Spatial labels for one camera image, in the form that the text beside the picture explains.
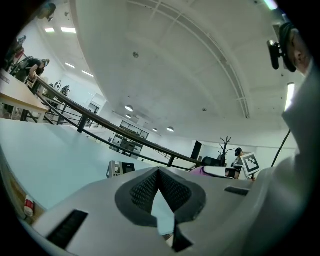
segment wooden table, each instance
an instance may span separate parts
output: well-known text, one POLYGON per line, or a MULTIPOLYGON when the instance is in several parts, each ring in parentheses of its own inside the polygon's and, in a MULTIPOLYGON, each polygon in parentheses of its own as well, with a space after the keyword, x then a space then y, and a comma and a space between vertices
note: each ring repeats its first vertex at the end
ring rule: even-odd
POLYGON ((16 108, 39 113, 38 123, 42 123, 46 112, 48 112, 48 109, 23 82, 17 80, 3 69, 0 72, 0 103, 14 107, 11 119, 16 112, 16 108))

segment chair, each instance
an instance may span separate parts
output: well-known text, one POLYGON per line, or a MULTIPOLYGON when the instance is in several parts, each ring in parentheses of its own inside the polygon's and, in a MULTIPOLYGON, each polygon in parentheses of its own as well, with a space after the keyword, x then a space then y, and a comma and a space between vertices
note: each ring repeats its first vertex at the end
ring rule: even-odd
POLYGON ((220 166, 221 161, 218 159, 214 159, 211 157, 206 156, 203 160, 202 160, 202 165, 203 166, 220 166))

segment black camera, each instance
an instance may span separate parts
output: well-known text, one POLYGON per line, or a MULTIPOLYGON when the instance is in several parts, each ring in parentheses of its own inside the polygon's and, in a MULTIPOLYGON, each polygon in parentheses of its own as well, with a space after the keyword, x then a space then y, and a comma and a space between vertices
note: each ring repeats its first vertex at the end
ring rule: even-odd
POLYGON ((279 68, 279 58, 283 57, 279 42, 267 41, 272 67, 277 70, 279 68))

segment red can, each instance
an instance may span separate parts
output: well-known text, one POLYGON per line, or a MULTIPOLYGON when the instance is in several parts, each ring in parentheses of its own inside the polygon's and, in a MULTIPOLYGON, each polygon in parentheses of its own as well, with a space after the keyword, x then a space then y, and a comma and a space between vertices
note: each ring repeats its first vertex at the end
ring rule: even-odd
POLYGON ((24 201, 24 214, 29 217, 32 217, 34 215, 34 208, 35 208, 34 201, 30 196, 26 195, 25 201, 24 201))

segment ceiling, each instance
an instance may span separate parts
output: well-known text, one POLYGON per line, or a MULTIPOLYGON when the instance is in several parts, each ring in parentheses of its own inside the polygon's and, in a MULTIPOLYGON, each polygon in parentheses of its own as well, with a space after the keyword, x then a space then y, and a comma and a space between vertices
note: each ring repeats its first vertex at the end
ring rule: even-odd
POLYGON ((83 70, 91 74, 90 68, 80 47, 77 34, 61 31, 61 28, 75 27, 71 16, 69 1, 53 0, 52 2, 56 4, 53 20, 50 22, 48 22, 47 19, 36 20, 42 37, 50 46, 66 72, 87 81, 86 85, 90 85, 97 93, 102 94, 95 79, 82 72, 83 70), (54 28, 54 33, 46 33, 45 29, 47 28, 54 28), (66 63, 72 64, 73 66, 76 66, 76 68, 69 67, 66 63))
POLYGON ((52 22, 77 34, 52 48, 94 75, 117 114, 132 105, 133 122, 188 137, 194 123, 280 118, 287 84, 302 81, 271 66, 266 42, 280 21, 262 0, 71 0, 52 22))

